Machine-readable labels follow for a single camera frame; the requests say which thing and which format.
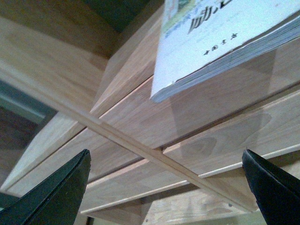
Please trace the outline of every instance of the book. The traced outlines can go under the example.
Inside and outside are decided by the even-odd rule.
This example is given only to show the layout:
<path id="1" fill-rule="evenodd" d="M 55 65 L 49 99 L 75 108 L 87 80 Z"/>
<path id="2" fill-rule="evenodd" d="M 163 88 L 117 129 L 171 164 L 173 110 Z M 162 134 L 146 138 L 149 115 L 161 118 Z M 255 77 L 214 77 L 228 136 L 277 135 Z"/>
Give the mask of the book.
<path id="1" fill-rule="evenodd" d="M 300 36 L 300 0 L 165 0 L 151 99 L 161 102 Z"/>

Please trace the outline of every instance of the wooden frame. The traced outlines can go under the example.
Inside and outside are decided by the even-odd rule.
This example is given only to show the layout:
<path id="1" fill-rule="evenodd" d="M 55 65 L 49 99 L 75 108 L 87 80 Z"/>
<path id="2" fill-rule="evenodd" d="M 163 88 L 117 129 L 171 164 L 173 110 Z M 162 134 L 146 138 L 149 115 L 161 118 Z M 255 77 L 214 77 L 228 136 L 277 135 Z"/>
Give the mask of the wooden frame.
<path id="1" fill-rule="evenodd" d="M 46 173 L 51 173 L 51 169 L 54 169 L 48 166 L 45 174 L 35 176 L 41 166 L 47 165 L 46 162 L 54 156 L 60 158 L 67 153 L 70 156 L 75 154 L 68 144 L 72 146 L 71 143 L 76 143 L 76 139 L 93 131 L 93 134 L 87 136 L 95 135 L 97 142 L 101 142 L 100 146 L 106 146 L 105 150 L 113 148 L 130 159 L 121 161 L 115 167 L 116 171 L 110 168 L 106 173 L 96 174 L 90 180 L 86 200 L 83 200 L 81 208 L 83 213 L 91 213 L 188 182 L 239 210 L 245 212 L 257 210 L 249 193 L 233 191 L 234 181 L 224 183 L 221 182 L 221 178 L 219 180 L 205 178 L 237 168 L 240 161 L 229 160 L 229 165 L 222 164 L 219 168 L 214 167 L 201 172 L 189 165 L 192 158 L 177 157 L 175 152 L 183 153 L 184 145 L 189 145 L 204 135 L 213 135 L 214 132 L 216 134 L 222 128 L 229 129 L 231 124 L 238 124 L 239 121 L 252 115 L 255 117 L 255 113 L 259 110 L 263 112 L 271 106 L 274 107 L 274 118 L 284 119 L 284 113 L 288 111 L 283 111 L 282 114 L 277 111 L 279 112 L 280 108 L 286 109 L 285 106 L 292 110 L 299 102 L 297 96 L 300 55 L 295 46 L 299 46 L 300 41 L 294 40 L 277 50 L 259 56 L 186 90 L 163 104 L 154 104 L 148 100 L 148 95 L 155 65 L 161 13 L 162 8 L 109 60 L 105 58 L 107 51 L 104 56 L 95 55 L 6 18 L 0 18 L 3 27 L 0 34 L 2 46 L 0 79 L 59 111 L 49 126 L 33 140 L 1 187 L 2 190 L 23 195 L 30 189 L 24 185 L 26 180 L 36 177 L 34 182 L 39 183 Z M 61 59 L 61 55 L 66 56 L 65 60 Z M 58 62 L 61 62 L 60 67 L 51 70 Z M 199 104 L 204 104 L 205 107 L 199 109 Z M 144 118 L 146 120 L 150 118 L 150 122 L 145 123 Z M 174 120 L 183 121 L 176 124 Z M 260 126 L 260 120 L 256 122 L 257 126 Z M 38 149 L 44 139 L 49 138 L 58 129 L 61 130 L 52 136 L 52 139 L 48 139 L 42 149 Z M 286 129 L 280 132 L 281 136 L 276 134 L 274 138 L 283 137 L 289 131 Z M 146 138 L 146 135 L 152 135 L 153 138 Z M 267 136 L 262 135 L 259 138 L 262 140 Z M 87 142 L 89 138 L 82 141 L 82 145 Z M 299 142 L 295 141 L 292 146 L 289 143 L 280 142 L 282 147 L 276 149 L 275 153 L 272 145 L 267 143 L 269 150 L 262 154 L 274 156 L 298 150 Z M 154 171 L 155 166 L 152 163 L 158 165 L 166 177 L 173 174 L 174 180 L 156 189 L 139 192 L 117 201 L 89 205 L 89 200 L 98 193 L 97 190 L 104 181 L 111 182 L 116 177 L 129 175 L 133 169 L 141 165 L 152 165 L 149 170 Z"/>

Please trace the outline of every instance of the wood grain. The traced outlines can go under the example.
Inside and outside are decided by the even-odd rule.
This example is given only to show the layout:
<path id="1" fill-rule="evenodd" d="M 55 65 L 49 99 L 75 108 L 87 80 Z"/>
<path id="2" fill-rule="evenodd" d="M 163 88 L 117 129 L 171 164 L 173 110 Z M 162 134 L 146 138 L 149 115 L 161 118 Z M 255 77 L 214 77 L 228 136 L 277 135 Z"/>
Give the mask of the wood grain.
<path id="1" fill-rule="evenodd" d="M 152 79 L 101 119 L 143 144 L 157 148 L 286 89 L 300 80 L 300 39 L 155 104 Z"/>
<path id="2" fill-rule="evenodd" d="M 58 112 L 49 123 L 33 138 L 22 158 L 9 174 L 1 190 L 8 189 L 19 179 L 36 168 L 48 156 L 52 155 L 63 143 L 84 128 L 70 117 Z"/>
<path id="3" fill-rule="evenodd" d="M 76 107 L 90 110 L 103 74 L 93 53 L 58 41 L 15 22 L 0 18 L 1 61 L 20 73 L 31 73 L 39 88 L 51 88 Z"/>
<path id="4" fill-rule="evenodd" d="M 101 218 L 120 225 L 140 225 L 142 203 L 140 200 L 128 202 L 106 210 L 92 212 L 88 216 Z"/>
<path id="5" fill-rule="evenodd" d="M 118 146 L 86 128 L 80 135 L 74 137 L 57 152 L 49 155 L 49 157 L 43 160 L 34 170 L 26 173 L 21 180 L 15 182 L 12 188 L 8 186 L 8 190 L 22 195 L 27 193 L 83 149 L 90 150 L 92 159 L 89 182 L 141 159 L 138 155 L 133 154 L 127 149 Z M 34 163 L 36 160 L 32 158 L 28 155 L 26 159 Z"/>
<path id="6" fill-rule="evenodd" d="M 289 68 L 290 68 L 290 76 L 291 76 L 291 77 L 293 77 L 293 76 L 297 77 L 297 76 L 293 73 L 293 72 L 294 72 L 294 69 L 295 69 L 295 65 L 293 65 L 293 64 L 291 64 L 291 65 L 294 66 L 294 67 L 292 67 L 292 66 L 289 67 Z M 73 116 L 78 116 L 78 115 L 74 115 L 74 111 L 68 112 L 68 113 L 73 114 Z M 90 126 L 93 126 L 93 129 L 95 129 L 95 130 L 98 129 L 98 127 L 95 127 L 93 124 L 90 123 L 90 121 L 85 121 L 85 122 L 86 122 L 86 123 L 89 123 Z M 144 155 L 144 152 L 140 152 L 140 151 L 139 151 L 138 154 L 141 154 L 141 156 L 145 156 L 145 155 Z M 153 161 L 156 161 L 156 160 L 157 160 L 157 156 L 155 156 L 154 158 L 152 158 L 152 160 L 153 160 Z M 164 158 L 164 160 L 165 160 L 166 162 L 168 162 L 169 164 L 171 164 L 173 167 L 177 167 L 177 164 L 176 164 L 176 165 L 173 165 L 174 162 L 173 162 L 173 161 L 170 161 L 168 158 Z"/>
<path id="7" fill-rule="evenodd" d="M 148 34 L 147 32 L 153 27 L 157 21 L 160 19 L 160 16 L 162 14 L 162 9 L 158 10 L 133 36 L 131 39 L 129 39 L 120 49 L 117 51 L 108 61 L 107 67 L 105 69 L 105 72 L 101 78 L 100 85 L 96 88 L 97 89 L 97 95 L 101 95 L 103 91 L 107 88 L 107 86 L 110 84 L 111 80 L 114 78 L 114 76 L 119 72 L 119 70 L 124 66 L 124 64 L 127 62 L 128 57 L 132 54 L 132 52 L 135 50 L 135 48 L 138 46 L 138 44 L 145 38 L 145 36 Z M 66 117 L 63 121 L 62 119 L 63 115 L 60 113 L 56 118 L 53 119 L 52 123 L 49 123 L 44 128 L 45 132 L 41 132 L 40 135 L 38 135 L 35 138 L 35 141 L 30 145 L 29 150 L 27 151 L 26 155 L 20 160 L 17 167 L 13 170 L 11 175 L 8 177 L 4 185 L 1 187 L 3 188 L 9 188 L 14 183 L 16 183 L 19 179 L 21 179 L 26 173 L 37 167 L 40 163 L 42 163 L 45 159 L 47 159 L 48 156 L 53 154 L 60 146 L 62 146 L 65 142 L 69 141 L 75 134 L 77 134 L 80 130 L 83 129 L 83 126 L 78 124 L 76 121 L 71 120 L 69 117 Z M 82 131 L 79 133 L 79 135 L 86 136 L 86 131 Z M 44 139 L 47 138 L 47 144 L 44 144 L 42 147 L 40 146 L 41 142 L 44 142 Z M 112 162 L 112 164 L 106 168 L 105 170 L 101 172 L 93 172 L 93 169 L 90 174 L 90 179 L 95 179 L 98 177 L 101 177 L 103 174 L 107 173 L 110 170 L 118 169 L 121 166 L 125 166 L 128 163 L 132 162 L 137 156 L 134 154 L 129 153 L 128 151 L 124 151 L 122 148 L 118 148 L 118 146 L 114 145 L 113 143 L 109 142 L 109 140 L 99 137 L 99 138 L 93 138 L 93 139 L 87 139 L 83 138 L 84 140 L 87 140 L 87 142 L 92 142 L 92 140 L 95 140 L 98 144 L 98 146 L 106 146 L 109 148 L 108 152 L 112 150 L 116 150 L 115 153 L 112 153 L 111 155 L 116 157 L 115 161 Z M 83 144 L 83 148 L 85 146 L 93 146 L 93 143 L 90 144 Z M 62 147 L 60 150 L 60 153 L 63 153 L 65 151 L 69 151 L 70 155 L 76 155 L 78 152 L 78 149 L 69 149 L 68 147 Z M 97 159 L 102 158 L 103 154 L 97 155 Z M 66 160 L 63 160 L 60 164 L 57 164 L 54 167 L 49 168 L 50 175 L 52 172 L 54 172 L 56 169 L 59 168 L 59 165 L 63 165 Z"/>
<path id="8" fill-rule="evenodd" d="M 241 167 L 246 148 L 259 155 L 298 150 L 299 107 L 300 91 L 296 90 L 167 148 L 165 154 L 193 172 L 204 175 L 214 170 L 224 172 L 220 170 L 223 167 L 230 170 L 230 166 L 237 163 Z"/>
<path id="9" fill-rule="evenodd" d="M 99 103 L 97 103 L 99 101 L 99 98 L 104 94 L 104 93 L 113 93 L 114 90 L 112 89 L 114 85 L 114 83 L 116 83 L 119 79 L 123 80 L 123 82 L 128 82 L 129 83 L 129 79 L 127 79 L 127 76 L 129 74 L 133 74 L 136 72 L 136 70 L 139 70 L 139 66 L 138 65 L 134 65 L 132 63 L 136 63 L 140 58 L 144 57 L 144 52 L 145 51 L 141 51 L 139 52 L 139 50 L 141 50 L 141 47 L 139 47 L 139 50 L 137 49 L 138 46 L 150 46 L 151 44 L 153 44 L 152 41 L 148 42 L 149 40 L 146 39 L 149 35 L 156 35 L 157 37 L 159 35 L 154 34 L 153 32 L 149 34 L 149 32 L 152 29 L 159 29 L 158 24 L 160 23 L 160 17 L 162 15 L 163 12 L 163 7 L 161 7 L 160 9 L 158 9 L 125 43 L 124 45 L 122 45 L 119 50 L 109 59 L 108 63 L 107 63 L 107 67 L 105 69 L 103 78 L 101 80 L 100 86 L 98 88 L 97 94 L 95 96 L 94 99 L 94 107 L 92 109 L 92 112 L 95 112 L 95 115 L 100 116 L 101 114 L 103 114 L 103 112 L 105 112 L 105 110 L 101 110 L 100 112 L 98 112 L 99 107 L 103 107 L 102 105 L 100 105 Z M 154 44 L 153 46 L 154 51 L 155 48 L 157 48 L 157 43 Z M 140 85 L 143 81 L 142 79 L 141 82 L 137 82 L 137 84 L 135 84 L 135 87 L 131 88 L 129 87 L 125 87 L 123 86 L 123 88 L 125 88 L 127 91 L 125 92 L 126 94 L 128 94 L 131 89 L 136 88 L 138 85 Z M 126 96 L 126 94 L 120 95 L 119 98 L 122 99 L 123 97 Z"/>
<path id="10" fill-rule="evenodd" d="M 163 7 L 149 19 L 149 23 L 145 24 L 145 27 L 147 27 L 145 36 L 135 47 L 124 66 L 118 71 L 117 75 L 97 100 L 91 110 L 93 114 L 101 116 L 153 75 L 161 28 L 162 11 Z"/>
<path id="11" fill-rule="evenodd" d="M 21 73 L 34 75 L 35 86 L 47 87 L 49 92 L 63 95 L 76 107 L 91 109 L 106 59 L 7 19 L 1 18 L 0 23 L 1 60 L 5 64 L 13 65 Z M 29 146 L 4 187 L 20 179 L 81 129 L 83 126 L 74 120 L 56 116 Z"/>
<path id="12" fill-rule="evenodd" d="M 3 0 L 0 15 L 106 58 L 118 35 L 81 0 Z"/>
<path id="13" fill-rule="evenodd" d="M 291 152 L 269 160 L 281 167 L 293 176 L 300 178 L 300 151 Z M 247 179 L 242 168 L 224 172 L 206 178 L 207 180 L 218 182 L 220 185 L 230 187 L 231 191 L 240 191 L 252 197 Z M 195 186 L 184 185 L 162 193 L 150 195 L 140 199 L 142 207 L 141 224 L 182 224 L 198 222 L 213 218 L 230 217 L 235 213 L 243 213 L 234 207 L 230 207 L 213 196 L 201 192 Z M 110 209 L 121 207 L 110 207 L 106 210 L 90 212 L 87 215 L 96 218 L 108 218 L 106 212 Z"/>
<path id="14" fill-rule="evenodd" d="M 244 213 L 200 189 L 186 186 L 148 196 L 144 201 L 142 225 L 174 225 Z"/>

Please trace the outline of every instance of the wooden strip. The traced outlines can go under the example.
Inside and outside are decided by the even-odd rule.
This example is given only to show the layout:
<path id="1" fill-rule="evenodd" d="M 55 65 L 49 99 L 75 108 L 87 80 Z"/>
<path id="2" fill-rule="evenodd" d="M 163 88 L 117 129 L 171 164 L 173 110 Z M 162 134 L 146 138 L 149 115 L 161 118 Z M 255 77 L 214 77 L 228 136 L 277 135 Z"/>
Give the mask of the wooden strip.
<path id="1" fill-rule="evenodd" d="M 148 80 L 101 119 L 143 144 L 157 148 L 194 133 L 300 80 L 300 39 L 198 84 L 160 103 Z"/>
<path id="2" fill-rule="evenodd" d="M 3 0 L 0 15 L 106 58 L 118 35 L 81 0 Z"/>
<path id="3" fill-rule="evenodd" d="M 145 37 L 132 52 L 124 66 L 120 69 L 107 89 L 95 103 L 91 112 L 101 116 L 124 96 L 133 91 L 142 82 L 153 75 L 156 53 L 158 48 L 159 33 L 161 27 L 161 7 L 150 19 L 149 27 Z"/>
<path id="4" fill-rule="evenodd" d="M 127 137 L 126 137 L 126 139 L 127 139 L 126 141 L 119 139 L 115 134 L 117 134 L 118 136 L 120 136 L 120 135 L 123 136 L 122 133 L 118 133 L 117 131 L 111 130 L 111 127 L 102 124 L 102 126 L 106 127 L 106 129 L 103 130 L 100 126 L 98 126 L 99 124 L 97 124 L 97 123 L 99 121 L 96 118 L 91 117 L 84 112 L 73 109 L 72 105 L 68 105 L 68 103 L 62 103 L 63 102 L 62 100 L 55 101 L 56 98 L 51 99 L 49 97 L 49 95 L 48 96 L 39 96 L 39 98 L 40 99 L 44 98 L 44 100 L 47 99 L 48 102 L 49 102 L 49 100 L 52 100 L 52 101 L 50 101 L 51 105 L 64 110 L 64 112 L 72 114 L 75 118 L 79 118 L 83 124 L 89 124 L 89 127 L 92 128 L 93 130 L 96 130 L 97 133 L 102 133 L 104 136 L 109 137 L 110 139 L 113 139 L 115 142 L 118 142 L 119 144 L 123 145 L 126 148 L 130 148 L 132 151 L 134 151 L 142 156 L 143 155 L 147 156 L 147 158 L 151 159 L 152 161 L 155 161 L 157 164 L 159 164 L 161 166 L 164 166 L 168 170 L 182 176 L 182 178 L 186 178 L 186 175 L 187 175 L 187 178 L 188 178 L 187 180 L 199 185 L 198 178 L 195 176 L 196 174 L 185 170 L 185 168 L 182 168 L 176 162 L 173 162 L 169 158 L 164 157 L 162 154 L 159 155 L 159 154 L 157 154 L 157 152 L 152 153 L 151 150 L 149 150 L 149 148 L 147 148 L 147 147 L 144 149 L 145 146 L 135 142 L 134 140 L 128 139 Z"/>

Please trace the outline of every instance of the dark green surface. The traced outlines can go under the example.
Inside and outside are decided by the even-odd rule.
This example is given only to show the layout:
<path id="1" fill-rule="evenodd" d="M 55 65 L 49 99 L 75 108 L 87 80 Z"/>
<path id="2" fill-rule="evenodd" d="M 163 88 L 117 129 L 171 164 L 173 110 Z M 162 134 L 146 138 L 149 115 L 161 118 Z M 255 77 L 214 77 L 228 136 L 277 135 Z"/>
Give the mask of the dark green surface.
<path id="1" fill-rule="evenodd" d="M 0 225 L 73 225 L 90 172 L 84 150 L 0 212 Z"/>
<path id="2" fill-rule="evenodd" d="M 6 208 L 6 207 L 14 204 L 18 200 L 19 200 L 18 197 L 0 193 L 0 208 Z"/>
<path id="3" fill-rule="evenodd" d="M 91 9 L 104 18 L 117 32 L 122 32 L 149 1 L 84 0 Z"/>

